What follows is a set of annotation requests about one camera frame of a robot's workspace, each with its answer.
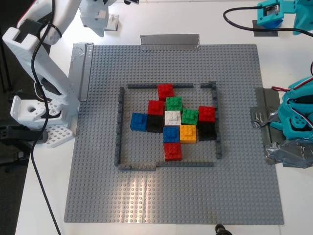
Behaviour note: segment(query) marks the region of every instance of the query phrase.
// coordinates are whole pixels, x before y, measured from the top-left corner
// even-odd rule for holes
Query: black lego brick
[[[147,132],[163,133],[164,117],[160,115],[148,115]]]
[[[214,122],[198,121],[199,141],[214,141],[216,139],[216,130]]]

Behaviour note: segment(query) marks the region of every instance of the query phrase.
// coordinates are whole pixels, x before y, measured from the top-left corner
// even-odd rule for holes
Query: gray tape
[[[278,109],[280,105],[278,92],[272,89],[256,88],[255,93],[259,107]],[[272,128],[269,125],[263,126],[261,131],[264,145],[271,144],[272,142],[281,143],[286,139],[282,131]]]
[[[73,83],[79,101],[87,101],[93,44],[76,43],[73,45],[68,78]]]
[[[250,116],[253,128],[265,126],[272,121],[280,121],[278,117],[278,111],[266,106],[250,108]]]
[[[142,50],[200,50],[199,34],[141,35]]]
[[[267,163],[306,169],[313,165],[313,143],[308,140],[286,140],[266,146]]]

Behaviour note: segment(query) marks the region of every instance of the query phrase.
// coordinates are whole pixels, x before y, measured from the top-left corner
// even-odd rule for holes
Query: blue lego brick
[[[147,114],[133,113],[131,121],[131,130],[146,131],[147,119],[148,119]]]
[[[164,143],[179,143],[179,127],[164,127],[163,128]]]

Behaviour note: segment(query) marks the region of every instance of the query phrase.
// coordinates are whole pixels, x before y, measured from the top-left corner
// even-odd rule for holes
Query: white table
[[[141,34],[200,34],[201,44],[257,44],[262,81],[265,88],[287,87],[310,75],[313,38],[292,36],[254,37],[223,20],[223,12],[232,7],[255,6],[256,2],[173,2],[114,4],[111,13],[120,15],[118,32],[98,37],[84,28],[79,14],[63,38],[51,47],[51,57],[68,74],[72,44],[93,42],[96,45],[139,45]],[[256,11],[230,13],[238,24],[251,26]],[[293,26],[294,16],[286,16],[284,25]],[[55,149],[36,147],[35,159],[63,235],[213,235],[214,225],[176,224],[70,224],[64,223],[67,187],[74,140]],[[313,168],[306,170],[276,166],[285,224],[283,226],[226,226],[234,235],[310,234],[313,212]],[[55,235],[56,230],[45,204],[31,162],[28,166],[17,235]]]

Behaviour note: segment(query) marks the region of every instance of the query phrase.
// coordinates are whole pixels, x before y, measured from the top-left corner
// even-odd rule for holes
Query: lego baseplate
[[[183,97],[187,108],[195,109],[212,102],[210,89],[205,89],[210,81],[218,87],[218,138],[223,149],[214,167],[129,171],[114,165],[120,87],[128,100],[124,132],[131,113],[139,109],[146,113],[148,99],[157,97],[155,90],[131,90],[127,84],[192,83],[191,90],[175,89],[175,93]],[[189,51],[94,46],[88,99],[79,111],[64,221],[283,224],[275,166],[265,162],[261,130],[253,129],[250,122],[257,87],[262,82],[256,45],[202,45]],[[122,161],[128,152],[132,164],[148,164],[156,152],[162,152],[158,135],[122,133],[128,141],[121,151]],[[203,148],[215,151],[214,145]],[[199,157],[190,153],[188,158],[192,156]]]

